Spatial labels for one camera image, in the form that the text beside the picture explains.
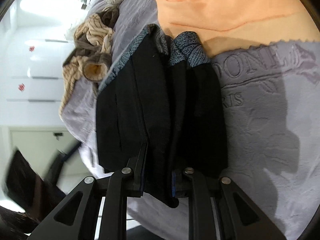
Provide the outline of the peach orange cloth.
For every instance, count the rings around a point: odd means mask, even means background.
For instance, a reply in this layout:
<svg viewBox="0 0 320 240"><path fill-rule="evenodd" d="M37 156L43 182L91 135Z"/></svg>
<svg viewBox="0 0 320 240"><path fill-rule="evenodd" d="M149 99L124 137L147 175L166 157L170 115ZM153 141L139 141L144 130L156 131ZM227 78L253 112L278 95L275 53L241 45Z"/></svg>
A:
<svg viewBox="0 0 320 240"><path fill-rule="evenodd" d="M319 30L300 0L156 0L158 21L173 38L199 36L206 53L278 41L318 41Z"/></svg>

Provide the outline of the beige striped fleece robe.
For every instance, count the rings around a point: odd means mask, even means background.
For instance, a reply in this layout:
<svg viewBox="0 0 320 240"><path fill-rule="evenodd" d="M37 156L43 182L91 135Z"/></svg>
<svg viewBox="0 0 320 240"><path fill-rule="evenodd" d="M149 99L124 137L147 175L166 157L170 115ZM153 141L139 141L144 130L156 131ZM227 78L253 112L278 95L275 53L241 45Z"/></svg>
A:
<svg viewBox="0 0 320 240"><path fill-rule="evenodd" d="M84 77L92 83L99 83L110 70L113 28L118 16L118 7L109 5L89 16L75 30L75 48L62 65L64 93L59 116L71 99L79 79Z"/></svg>

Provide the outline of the black pants with patterned waistband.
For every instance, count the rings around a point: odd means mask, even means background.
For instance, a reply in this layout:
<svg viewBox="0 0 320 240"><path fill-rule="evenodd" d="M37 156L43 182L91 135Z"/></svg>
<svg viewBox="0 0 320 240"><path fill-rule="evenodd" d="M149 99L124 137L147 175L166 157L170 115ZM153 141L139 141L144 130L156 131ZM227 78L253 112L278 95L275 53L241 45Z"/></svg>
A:
<svg viewBox="0 0 320 240"><path fill-rule="evenodd" d="M99 164L114 172L146 149L144 191L175 208L173 173L228 165L219 79L198 35L146 25L114 62L96 106Z"/></svg>

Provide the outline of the lavender embossed plush blanket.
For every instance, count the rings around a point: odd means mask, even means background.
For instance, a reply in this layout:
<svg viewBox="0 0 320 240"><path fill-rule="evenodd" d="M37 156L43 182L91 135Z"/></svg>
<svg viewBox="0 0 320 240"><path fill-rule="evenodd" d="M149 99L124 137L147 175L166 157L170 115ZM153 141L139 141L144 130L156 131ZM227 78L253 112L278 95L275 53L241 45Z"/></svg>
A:
<svg viewBox="0 0 320 240"><path fill-rule="evenodd" d="M313 5L300 1L319 30ZM108 6L98 0L85 20ZM110 70L99 83L79 79L61 115L69 132L82 142L83 162L97 178L116 172L104 169L98 159L100 86L146 25L156 24L166 35L156 0L123 0L116 6ZM211 169L194 172L205 174L210 184L231 178L285 239L319 239L319 40L278 41L207 56L221 88L228 165L217 178ZM178 206L172 208L143 189L140 198L128 199L127 213L163 239L189 239L188 199L175 198Z"/></svg>

